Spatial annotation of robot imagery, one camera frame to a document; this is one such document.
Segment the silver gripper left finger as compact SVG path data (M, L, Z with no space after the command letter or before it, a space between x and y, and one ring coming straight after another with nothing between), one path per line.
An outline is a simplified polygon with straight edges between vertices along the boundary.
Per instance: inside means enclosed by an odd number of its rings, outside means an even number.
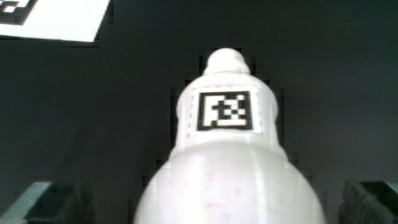
M96 224L94 196L86 182L34 182L0 224Z

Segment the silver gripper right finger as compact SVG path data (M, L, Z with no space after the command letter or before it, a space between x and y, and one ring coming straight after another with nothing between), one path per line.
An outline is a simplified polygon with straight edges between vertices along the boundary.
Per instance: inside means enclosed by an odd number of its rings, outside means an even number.
M398 183L345 182L338 224L398 224Z

